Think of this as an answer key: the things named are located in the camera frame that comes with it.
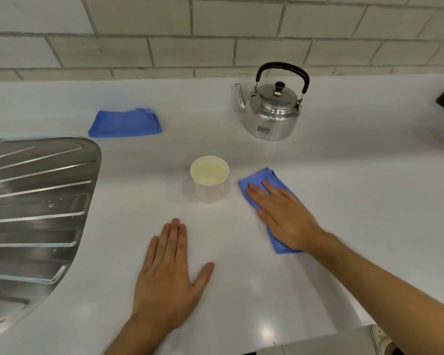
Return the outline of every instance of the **kettle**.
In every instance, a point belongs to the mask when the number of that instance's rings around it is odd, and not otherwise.
[[[296,73],[304,80],[301,98],[283,82],[263,85],[258,88],[261,73],[268,69],[282,69]],[[249,99],[244,101],[240,83],[240,106],[243,108],[243,125],[251,134],[269,141],[287,138],[295,128],[301,113],[302,97],[309,87],[309,75],[302,68],[284,62],[269,62],[261,66],[255,79],[257,82]]]

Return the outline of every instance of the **right hand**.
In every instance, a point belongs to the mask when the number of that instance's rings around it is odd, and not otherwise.
[[[275,188],[268,181],[262,183],[270,193],[253,183],[245,190],[261,207],[257,209],[260,219],[270,228],[273,236],[287,247],[311,252],[317,241],[326,234],[325,231],[289,191]]]

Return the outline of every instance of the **white paper cup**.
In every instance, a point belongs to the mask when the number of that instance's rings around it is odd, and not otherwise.
[[[228,176],[229,165],[216,156],[198,158],[191,165],[197,196],[204,203],[214,203],[222,198]]]

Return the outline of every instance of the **folded blue towel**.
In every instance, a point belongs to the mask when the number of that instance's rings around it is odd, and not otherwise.
[[[266,190],[265,186],[263,184],[261,184],[261,182],[264,180],[267,180],[268,182],[270,182],[273,186],[275,186],[277,188],[278,187],[284,188],[287,191],[289,191],[291,194],[293,194],[293,192],[291,192],[291,190],[286,185],[284,185],[282,181],[280,181],[278,179],[276,174],[270,168],[264,168],[261,171],[256,172],[247,178],[239,180],[239,187],[240,187],[240,190],[242,191],[243,196],[247,199],[247,201],[249,201],[249,203],[255,209],[259,209],[260,207],[247,195],[247,193],[245,192],[245,189],[248,188],[249,183],[253,183],[253,184],[259,186],[261,189]],[[283,243],[281,243],[280,241],[276,240],[276,238],[271,233],[270,228],[266,227],[266,229],[268,229],[268,236],[270,237],[271,244],[273,245],[273,248],[275,249],[275,251],[278,254],[299,253],[300,252],[299,250],[292,250],[292,249],[288,248],[286,245],[284,245]]]
[[[89,137],[134,137],[161,133],[160,120],[147,108],[128,112],[99,111],[90,127]]]

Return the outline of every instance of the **black kettle handle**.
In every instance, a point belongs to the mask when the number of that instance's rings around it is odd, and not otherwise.
[[[268,69],[282,69],[286,71],[291,71],[293,73],[296,73],[296,75],[300,76],[304,80],[304,88],[302,89],[302,94],[304,95],[308,91],[309,87],[309,75],[305,70],[303,70],[301,67],[291,65],[290,63],[285,62],[268,62],[265,63],[263,66],[260,67],[260,69],[257,72],[257,77],[255,81],[258,83],[261,78],[261,73],[263,71],[266,71]]]

